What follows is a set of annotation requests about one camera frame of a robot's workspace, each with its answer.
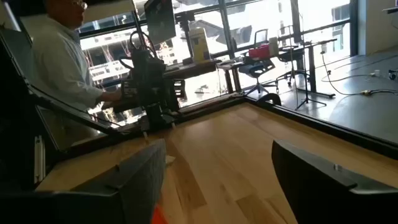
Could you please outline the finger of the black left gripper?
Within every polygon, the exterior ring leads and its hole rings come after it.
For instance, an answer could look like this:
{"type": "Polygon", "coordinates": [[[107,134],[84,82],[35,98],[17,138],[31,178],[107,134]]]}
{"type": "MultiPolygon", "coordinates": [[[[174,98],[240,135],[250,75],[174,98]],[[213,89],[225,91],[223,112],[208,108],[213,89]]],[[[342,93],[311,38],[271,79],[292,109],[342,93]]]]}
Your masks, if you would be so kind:
{"type": "Polygon", "coordinates": [[[185,80],[184,79],[174,79],[173,80],[173,88],[174,88],[174,93],[177,98],[185,98],[186,97],[186,92],[185,92],[185,80]]]}
{"type": "Polygon", "coordinates": [[[135,100],[137,98],[136,82],[131,79],[123,79],[121,82],[122,98],[127,100],[135,100]]]}

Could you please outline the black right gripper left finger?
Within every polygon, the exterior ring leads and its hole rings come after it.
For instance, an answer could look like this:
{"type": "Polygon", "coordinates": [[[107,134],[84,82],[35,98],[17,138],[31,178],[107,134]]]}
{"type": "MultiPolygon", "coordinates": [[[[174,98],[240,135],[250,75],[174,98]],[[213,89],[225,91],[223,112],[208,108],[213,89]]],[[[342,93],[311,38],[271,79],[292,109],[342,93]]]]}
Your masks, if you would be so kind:
{"type": "Polygon", "coordinates": [[[1,223],[150,223],[165,167],[158,139],[69,191],[1,194],[1,223]]]}

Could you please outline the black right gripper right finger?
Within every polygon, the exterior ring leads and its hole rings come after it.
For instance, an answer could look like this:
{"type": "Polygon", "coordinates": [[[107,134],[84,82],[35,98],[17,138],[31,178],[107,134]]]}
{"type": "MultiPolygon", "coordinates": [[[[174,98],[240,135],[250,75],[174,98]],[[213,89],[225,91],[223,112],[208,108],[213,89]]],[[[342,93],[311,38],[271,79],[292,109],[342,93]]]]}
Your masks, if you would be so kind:
{"type": "Polygon", "coordinates": [[[281,140],[271,157],[298,223],[397,223],[397,188],[281,140]]]}

